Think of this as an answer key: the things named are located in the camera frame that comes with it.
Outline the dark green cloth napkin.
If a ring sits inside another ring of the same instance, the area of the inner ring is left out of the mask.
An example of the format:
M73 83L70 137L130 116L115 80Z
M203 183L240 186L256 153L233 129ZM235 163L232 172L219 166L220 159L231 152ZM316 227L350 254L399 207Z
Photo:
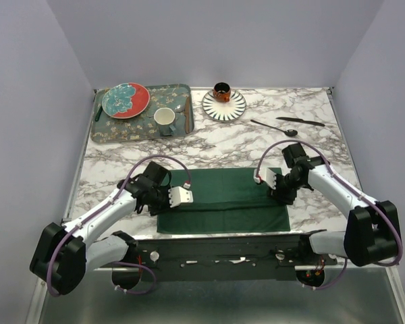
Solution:
M157 215L161 234L290 231L287 207L256 184L252 168L192 169L193 202Z

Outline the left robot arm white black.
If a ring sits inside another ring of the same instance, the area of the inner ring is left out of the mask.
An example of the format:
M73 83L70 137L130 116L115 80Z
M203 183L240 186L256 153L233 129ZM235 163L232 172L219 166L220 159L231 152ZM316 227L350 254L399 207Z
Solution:
M50 295L69 294L88 271L108 265L142 267L133 237L118 231L102 238L112 225L143 207L169 207L171 172L151 161L134 177L121 180L99 205L64 225L50 223L42 231L29 269L44 280Z

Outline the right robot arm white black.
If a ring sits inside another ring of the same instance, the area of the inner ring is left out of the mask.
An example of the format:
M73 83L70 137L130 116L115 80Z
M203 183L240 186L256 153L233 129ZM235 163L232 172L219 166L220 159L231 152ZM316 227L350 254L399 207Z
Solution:
M298 259L310 265L322 254L332 254L352 261L357 267L398 265L404 249L396 206L354 187L334 170L322 152L309 157L304 151L305 142L286 140L285 143L287 147L282 155L289 173L281 175L258 165L254 181L266 184L269 195L285 205L294 202L301 188L316 190L347 220L344 231L320 230L306 234L305 243L297 247Z

